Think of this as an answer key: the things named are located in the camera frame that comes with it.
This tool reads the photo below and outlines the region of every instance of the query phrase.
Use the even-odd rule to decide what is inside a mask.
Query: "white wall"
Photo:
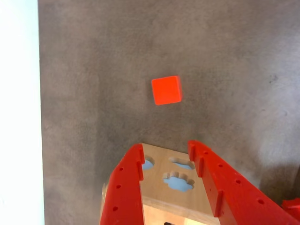
[[[37,0],[0,0],[0,224],[44,224]]]

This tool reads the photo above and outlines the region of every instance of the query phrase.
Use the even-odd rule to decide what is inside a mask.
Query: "concrete floor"
[[[277,203],[294,197],[299,12],[294,0],[40,0],[46,224],[97,224],[103,182],[139,142],[186,152],[198,139]],[[150,81],[167,75],[183,101],[155,106]]]

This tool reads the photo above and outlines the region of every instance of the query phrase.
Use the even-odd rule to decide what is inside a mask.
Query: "red cube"
[[[179,76],[167,76],[152,80],[152,91],[156,105],[181,102],[182,91]]]

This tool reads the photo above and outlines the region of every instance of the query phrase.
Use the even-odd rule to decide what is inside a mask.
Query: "wooden surface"
[[[141,182],[141,190],[144,206],[151,206],[204,224],[218,225],[219,220],[212,215],[202,179],[198,178],[195,169],[182,168],[169,160],[175,157],[189,161],[188,154],[148,144],[143,144],[143,148],[145,158],[151,157],[154,160],[154,166],[143,171],[144,181]],[[172,172],[187,175],[188,179],[194,181],[194,188],[187,192],[169,188],[164,183],[163,177],[165,173]]]
[[[163,225],[165,222],[174,225],[205,225],[165,210],[160,210],[144,204],[145,225]]]

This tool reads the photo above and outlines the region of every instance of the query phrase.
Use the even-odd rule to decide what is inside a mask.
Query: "red plastic part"
[[[152,80],[152,90],[156,105],[180,102],[182,91],[179,76],[168,76]]]
[[[144,163],[143,146],[136,144],[114,169],[107,186],[101,225],[144,224],[140,190]]]
[[[300,225],[204,144],[189,141],[188,154],[221,225]]]
[[[300,198],[284,200],[282,208],[297,220],[300,220]]]

